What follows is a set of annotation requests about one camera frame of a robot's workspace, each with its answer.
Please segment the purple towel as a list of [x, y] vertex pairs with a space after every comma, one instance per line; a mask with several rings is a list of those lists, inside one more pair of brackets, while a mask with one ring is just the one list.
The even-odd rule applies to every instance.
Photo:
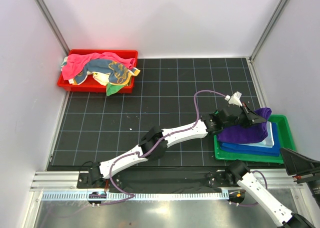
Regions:
[[265, 118], [266, 122], [249, 128], [244, 128], [241, 125], [225, 128], [222, 133], [217, 135], [217, 140], [223, 143], [234, 144], [259, 143], [265, 140], [271, 133], [268, 119], [272, 114], [272, 110], [265, 107], [256, 110], [255, 113]]

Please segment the pastel patterned towel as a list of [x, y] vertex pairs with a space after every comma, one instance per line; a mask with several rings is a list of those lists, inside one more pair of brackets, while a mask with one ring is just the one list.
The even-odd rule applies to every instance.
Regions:
[[267, 121], [266, 128], [267, 128], [267, 137], [264, 140], [258, 143], [248, 143], [248, 144], [241, 144], [241, 145], [251, 146], [251, 147], [272, 148], [275, 144], [274, 137], [273, 137], [272, 123]]

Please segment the blue towel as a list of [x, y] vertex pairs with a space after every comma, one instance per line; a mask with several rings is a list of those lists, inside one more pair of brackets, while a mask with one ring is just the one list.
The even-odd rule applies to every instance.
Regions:
[[280, 155], [281, 148], [278, 127], [276, 123], [268, 122], [268, 124], [271, 127], [272, 137], [274, 141], [274, 145], [272, 147], [248, 146], [220, 142], [220, 148], [223, 151], [231, 153], [278, 157]]

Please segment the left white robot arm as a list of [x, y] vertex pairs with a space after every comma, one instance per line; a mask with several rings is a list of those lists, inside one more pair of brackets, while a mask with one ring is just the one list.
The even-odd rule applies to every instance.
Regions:
[[240, 106], [230, 104], [220, 111], [197, 116], [195, 122], [184, 126], [168, 129], [154, 126], [131, 150], [111, 160], [93, 163], [88, 168], [88, 182], [94, 188], [101, 188], [106, 180], [118, 172], [148, 160], [157, 160], [169, 147], [178, 143], [202, 139], [207, 135], [217, 135], [233, 126], [250, 128], [266, 122], [264, 117], [250, 110], [243, 103]]

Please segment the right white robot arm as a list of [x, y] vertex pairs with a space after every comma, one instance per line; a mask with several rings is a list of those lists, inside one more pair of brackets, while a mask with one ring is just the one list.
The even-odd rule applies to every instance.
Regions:
[[[287, 148], [280, 153], [286, 173], [298, 184], [306, 183], [316, 203], [320, 204], [320, 162]], [[278, 228], [313, 228], [303, 216], [293, 213], [280, 203], [257, 181], [253, 172], [240, 160], [235, 160], [225, 170], [225, 180], [230, 186], [245, 189], [267, 212]]]

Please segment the pink towel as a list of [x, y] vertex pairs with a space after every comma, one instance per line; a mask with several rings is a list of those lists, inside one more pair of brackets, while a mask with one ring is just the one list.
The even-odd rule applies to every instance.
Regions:
[[95, 59], [105, 59], [115, 61], [124, 65], [129, 70], [132, 70], [136, 62], [136, 58], [122, 58], [113, 52], [103, 52], [103, 53], [89, 53], [85, 55], [80, 54], [71, 54], [68, 57], [65, 57], [63, 63], [61, 64], [61, 72], [64, 80], [73, 79], [78, 75], [84, 68], [84, 66]]

